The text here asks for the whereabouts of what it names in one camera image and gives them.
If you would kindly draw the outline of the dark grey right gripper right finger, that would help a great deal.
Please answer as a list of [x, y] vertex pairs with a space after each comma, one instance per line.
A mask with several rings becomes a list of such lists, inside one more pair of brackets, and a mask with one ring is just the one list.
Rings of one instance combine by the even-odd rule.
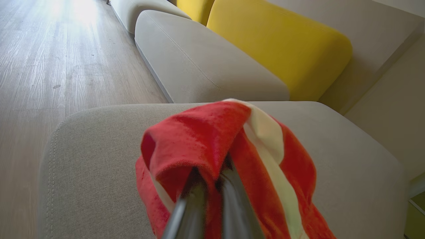
[[222, 239], [264, 239], [236, 166], [225, 160], [218, 179], [222, 196]]

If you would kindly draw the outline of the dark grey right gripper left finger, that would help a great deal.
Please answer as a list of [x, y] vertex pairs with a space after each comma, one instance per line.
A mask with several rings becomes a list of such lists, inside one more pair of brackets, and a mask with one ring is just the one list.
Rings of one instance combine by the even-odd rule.
[[208, 187], [193, 168], [163, 232], [163, 239], [203, 239], [205, 237]]

